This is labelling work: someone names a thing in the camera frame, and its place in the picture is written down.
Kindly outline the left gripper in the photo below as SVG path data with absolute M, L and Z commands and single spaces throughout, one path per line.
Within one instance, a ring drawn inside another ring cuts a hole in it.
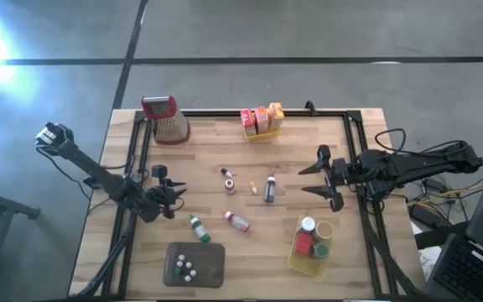
M 160 215 L 163 215 L 167 219 L 174 218 L 174 211 L 170 207 L 174 204 L 174 200 L 181 198 L 186 189 L 174 191 L 169 187 L 185 185 L 185 182 L 165 179 L 164 185 L 168 187 L 152 188 L 146 192 L 148 203 L 145 211 L 145 221 L 155 221 Z

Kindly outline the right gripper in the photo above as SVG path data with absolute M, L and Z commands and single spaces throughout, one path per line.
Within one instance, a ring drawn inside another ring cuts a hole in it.
M 353 181 L 351 165 L 344 158 L 331 159 L 330 148 L 320 145 L 317 150 L 317 161 L 299 174 L 324 174 L 324 184 L 321 186 L 303 187 L 302 191 L 319 195 L 329 200 L 333 212 L 340 211 L 344 206 L 343 195 L 337 190 L 340 185 L 348 185 Z

